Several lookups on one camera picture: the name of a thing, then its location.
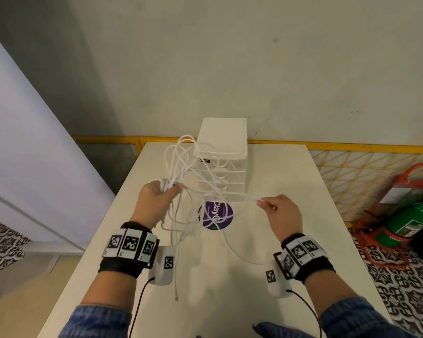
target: round purple sticker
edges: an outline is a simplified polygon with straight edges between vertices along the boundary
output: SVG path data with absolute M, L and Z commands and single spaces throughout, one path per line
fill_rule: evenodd
M 201 209 L 202 206 L 199 208 L 199 220 L 201 220 Z M 234 219 L 233 217 L 226 218 L 226 219 L 220 219 L 224 216 L 226 216 L 226 203 L 220 203 L 220 202 L 213 202 L 213 201 L 206 201 L 205 202 L 205 214 L 204 218 L 202 220 L 202 226 L 206 227 L 210 230 L 218 230 L 224 229 L 225 227 L 228 227 L 229 224 Z M 231 216 L 234 214 L 234 211 L 232 210 L 232 207 L 227 204 L 227 216 Z M 210 218 L 213 218 L 213 220 L 218 224 L 218 227 L 215 223 L 212 223 L 212 220 Z

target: black and white tile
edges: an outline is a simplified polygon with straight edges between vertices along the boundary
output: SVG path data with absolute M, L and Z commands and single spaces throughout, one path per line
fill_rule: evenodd
M 23 258 L 22 247 L 29 241 L 0 223 L 0 270 Z
M 410 250 L 406 252 L 410 261 L 406 269 L 377 267 L 366 259 L 354 235 L 351 236 L 394 323 L 417 337 L 423 337 L 423 261 Z M 377 246 L 368 248 L 377 262 L 401 261 L 394 252 Z

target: wrist strap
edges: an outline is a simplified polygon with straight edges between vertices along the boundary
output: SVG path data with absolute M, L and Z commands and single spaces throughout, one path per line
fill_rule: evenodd
M 304 283 L 314 272 L 335 272 L 326 251 L 314 239 L 302 233 L 286 238 L 282 248 L 282 252 L 274 254 L 274 257 L 287 280 L 294 278 Z
M 144 268 L 152 268 L 159 243 L 148 228 L 137 222 L 125 222 L 111 235 L 99 272 L 121 272 L 137 278 Z

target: green fire extinguisher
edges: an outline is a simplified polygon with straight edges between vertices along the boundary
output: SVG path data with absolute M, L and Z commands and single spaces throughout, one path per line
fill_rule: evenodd
M 400 244 L 400 241 L 389 236 L 389 233 L 401 238 L 412 238 L 423 229 L 423 200 L 395 212 L 387 220 L 385 228 L 387 230 L 374 239 L 388 248 L 395 248 Z

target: denim sleeve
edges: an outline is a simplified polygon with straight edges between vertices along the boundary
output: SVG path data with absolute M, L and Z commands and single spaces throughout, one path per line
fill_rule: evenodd
M 58 338 L 127 338 L 132 314 L 104 305 L 75 308 Z
M 324 311 L 319 318 L 327 338 L 414 338 L 390 324 L 368 301 L 347 298 Z M 254 331 L 263 338 L 305 338 L 310 335 L 294 328 L 262 322 Z

